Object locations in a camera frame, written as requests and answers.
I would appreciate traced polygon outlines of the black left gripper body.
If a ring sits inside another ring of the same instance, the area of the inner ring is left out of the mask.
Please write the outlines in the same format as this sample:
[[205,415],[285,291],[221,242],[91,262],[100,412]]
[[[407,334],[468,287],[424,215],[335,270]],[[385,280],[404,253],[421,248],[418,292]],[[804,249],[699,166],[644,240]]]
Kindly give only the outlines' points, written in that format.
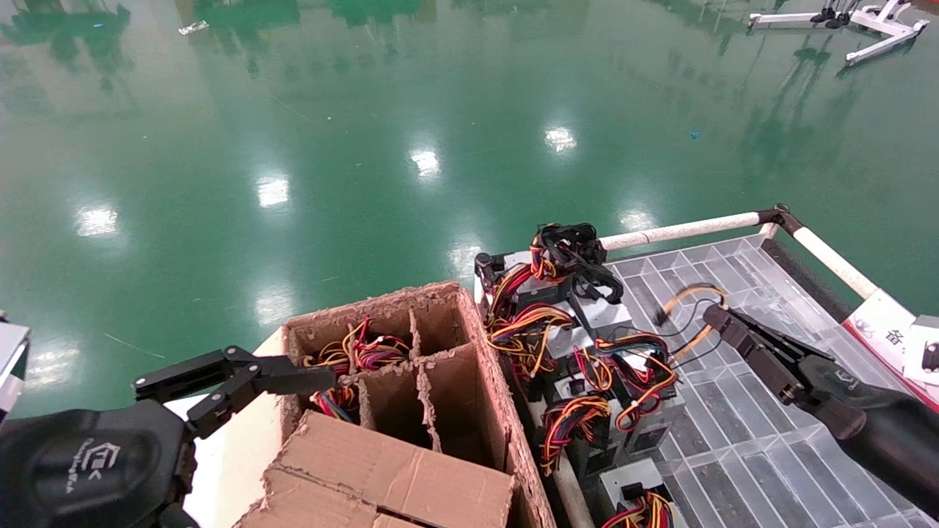
[[195,526],[194,438],[160,403],[6,420],[1,455],[4,527]]

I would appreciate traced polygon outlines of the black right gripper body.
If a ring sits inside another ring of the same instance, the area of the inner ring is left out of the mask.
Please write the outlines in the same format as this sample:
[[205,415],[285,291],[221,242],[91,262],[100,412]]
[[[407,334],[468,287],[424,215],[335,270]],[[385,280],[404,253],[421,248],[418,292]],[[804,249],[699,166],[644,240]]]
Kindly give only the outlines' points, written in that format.
[[794,363],[795,405],[854,462],[923,513],[938,515],[938,417],[912,395],[866,384],[818,354]]

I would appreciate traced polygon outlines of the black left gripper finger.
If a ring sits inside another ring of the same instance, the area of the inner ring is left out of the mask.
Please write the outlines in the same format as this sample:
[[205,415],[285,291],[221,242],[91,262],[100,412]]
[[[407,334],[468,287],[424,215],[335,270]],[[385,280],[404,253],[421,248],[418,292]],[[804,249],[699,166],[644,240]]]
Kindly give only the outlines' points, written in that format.
[[191,437],[205,440],[259,395],[309,397],[337,384],[335,375],[233,375],[188,411]]
[[141,375],[135,398],[167,403],[211,390],[211,401],[249,402],[263,393],[311,395],[335,387],[328,367],[302,367],[286,356],[256,356],[228,345],[187,361]]

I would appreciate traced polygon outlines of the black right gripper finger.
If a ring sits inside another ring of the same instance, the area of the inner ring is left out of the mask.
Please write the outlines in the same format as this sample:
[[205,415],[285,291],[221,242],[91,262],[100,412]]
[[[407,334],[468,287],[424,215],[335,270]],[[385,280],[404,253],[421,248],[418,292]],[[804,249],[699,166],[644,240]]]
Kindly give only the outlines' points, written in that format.
[[810,378],[816,371],[834,368],[832,356],[734,309],[711,305],[706,324],[759,378]]
[[745,322],[711,322],[709,325],[782,404],[795,401],[796,377],[770,331]]

